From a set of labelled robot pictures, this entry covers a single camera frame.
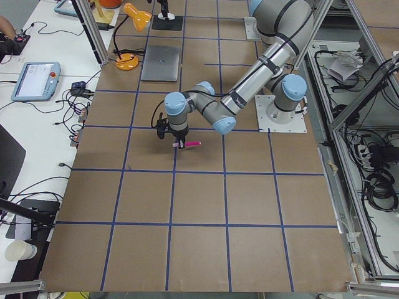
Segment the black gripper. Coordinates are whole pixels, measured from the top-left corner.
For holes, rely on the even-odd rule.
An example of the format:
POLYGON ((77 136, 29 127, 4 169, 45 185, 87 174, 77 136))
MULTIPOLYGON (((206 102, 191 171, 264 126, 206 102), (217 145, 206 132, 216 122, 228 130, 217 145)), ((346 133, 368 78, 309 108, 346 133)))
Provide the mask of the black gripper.
POLYGON ((168 14, 169 13, 168 1, 167 0, 157 0, 157 3, 159 3, 160 6, 161 6, 161 13, 162 14, 168 14))
POLYGON ((182 130, 175 130, 175 129, 170 129, 170 133, 176 138, 176 142, 178 143, 178 148, 183 149, 186 148, 186 135, 189 132, 189 127, 187 126, 186 128, 182 130))

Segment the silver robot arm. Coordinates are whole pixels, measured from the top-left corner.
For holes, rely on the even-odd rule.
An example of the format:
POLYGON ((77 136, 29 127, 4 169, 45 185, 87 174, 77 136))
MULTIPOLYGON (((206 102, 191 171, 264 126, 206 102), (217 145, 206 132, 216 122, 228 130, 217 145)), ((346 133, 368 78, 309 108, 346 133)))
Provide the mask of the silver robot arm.
POLYGON ((305 49, 314 25, 307 1, 251 1, 249 13, 256 20, 266 51, 219 101, 207 81, 197 83, 191 90, 169 93, 163 101, 167 117, 159 117, 154 125, 160 139, 170 133, 178 147, 185 148, 188 114, 194 111, 218 133, 229 133, 236 125, 235 116, 268 81, 275 81, 286 62, 305 49))

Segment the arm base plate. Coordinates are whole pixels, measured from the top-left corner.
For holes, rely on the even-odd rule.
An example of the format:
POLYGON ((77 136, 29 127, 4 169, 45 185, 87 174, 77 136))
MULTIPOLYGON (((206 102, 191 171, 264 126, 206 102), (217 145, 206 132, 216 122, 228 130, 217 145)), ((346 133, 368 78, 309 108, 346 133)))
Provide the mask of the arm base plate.
POLYGON ((291 112, 275 106, 274 95, 256 95, 255 106, 258 130, 261 133, 307 133, 304 112, 300 103, 291 112))
POLYGON ((260 41, 259 32, 256 27, 256 19, 254 17, 244 17, 244 27, 246 33, 246 40, 260 41))

